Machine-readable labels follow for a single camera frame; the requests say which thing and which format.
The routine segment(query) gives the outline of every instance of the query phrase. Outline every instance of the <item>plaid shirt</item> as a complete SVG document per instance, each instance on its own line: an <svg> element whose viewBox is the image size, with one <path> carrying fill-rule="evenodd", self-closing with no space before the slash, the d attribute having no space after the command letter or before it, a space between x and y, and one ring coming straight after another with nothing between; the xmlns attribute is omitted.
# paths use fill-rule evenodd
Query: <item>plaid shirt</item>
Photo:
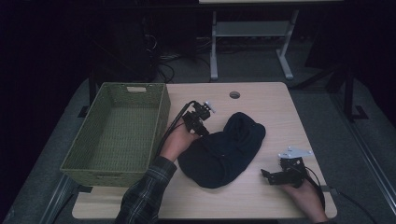
<svg viewBox="0 0 396 224"><path fill-rule="evenodd" d="M176 169L171 161L158 157L142 179L125 192L115 223L156 223L163 193Z"/></svg>

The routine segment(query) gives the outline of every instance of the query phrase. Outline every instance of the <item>hand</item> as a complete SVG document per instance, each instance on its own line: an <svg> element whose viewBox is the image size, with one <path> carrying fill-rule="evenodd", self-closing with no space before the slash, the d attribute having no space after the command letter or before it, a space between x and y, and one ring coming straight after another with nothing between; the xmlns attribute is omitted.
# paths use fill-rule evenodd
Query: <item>hand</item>
<svg viewBox="0 0 396 224"><path fill-rule="evenodd" d="M163 144L160 153L160 156L169 161L175 161L183 151L189 148L192 141L199 138L198 134L187 131L183 119L178 120L175 127Z"/></svg>
<svg viewBox="0 0 396 224"><path fill-rule="evenodd" d="M281 185L280 187L289 194L311 222L318 223L329 220L323 210L317 190L308 180L305 179L297 189L292 185Z"/></svg>

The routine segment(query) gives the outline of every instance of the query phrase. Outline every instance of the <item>floor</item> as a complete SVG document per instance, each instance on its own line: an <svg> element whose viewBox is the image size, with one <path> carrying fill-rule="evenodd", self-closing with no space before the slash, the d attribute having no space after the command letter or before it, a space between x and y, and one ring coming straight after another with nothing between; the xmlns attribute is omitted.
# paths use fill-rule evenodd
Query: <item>floor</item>
<svg viewBox="0 0 396 224"><path fill-rule="evenodd" d="M287 59L294 79L286 80L275 53L281 42L282 39L249 40L242 49L237 48L233 53L223 51L219 54L217 82L279 81L291 87L320 72L304 67L311 41L293 40ZM170 50L163 56L173 54ZM198 56L199 59L195 60L173 60L160 68L167 78L172 76L174 70L173 83L208 82L209 53ZM163 77L157 76L153 82L163 82ZM325 91L327 82L325 77L304 90L290 91L322 173L330 186L357 201L377 223L396 223L395 211L389 206L363 150L370 149L389 183L396 186L396 166L393 162L396 158L396 131L375 105L370 92L358 80L355 81L354 105L361 105L369 118L349 122L340 106L343 90L329 94ZM65 180L59 172L64 155L83 121L78 114L89 103L88 92L85 81L65 109L5 223L51 223L53 219L53 223L112 223L112 220L73 218L71 212L78 185ZM334 194L333 199L338 209L334 219L337 223L372 223L358 206L345 197ZM293 219L279 220L279 223L309 222Z"/></svg>

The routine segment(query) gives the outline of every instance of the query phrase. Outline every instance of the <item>white metal stand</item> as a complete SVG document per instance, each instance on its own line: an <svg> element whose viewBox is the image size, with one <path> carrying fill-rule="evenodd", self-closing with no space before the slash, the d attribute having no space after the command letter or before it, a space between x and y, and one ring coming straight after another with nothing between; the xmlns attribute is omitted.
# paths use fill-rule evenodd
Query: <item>white metal stand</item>
<svg viewBox="0 0 396 224"><path fill-rule="evenodd" d="M216 11L212 21L212 51L210 53L210 78L217 80L218 60L216 57L217 36L285 36L285 43L276 50L286 79L293 79L288 61L285 58L299 10L294 10L289 21L217 21Z"/></svg>

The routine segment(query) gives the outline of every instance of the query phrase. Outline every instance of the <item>dark blue beanie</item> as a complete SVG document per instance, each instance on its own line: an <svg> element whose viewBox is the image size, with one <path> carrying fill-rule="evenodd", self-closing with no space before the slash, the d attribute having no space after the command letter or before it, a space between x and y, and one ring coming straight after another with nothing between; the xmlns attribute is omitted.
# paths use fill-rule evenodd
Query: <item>dark blue beanie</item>
<svg viewBox="0 0 396 224"><path fill-rule="evenodd" d="M178 157L178 164L199 186L216 189L246 170L262 146L264 136L264 126L237 112L229 118L223 132L192 142Z"/></svg>

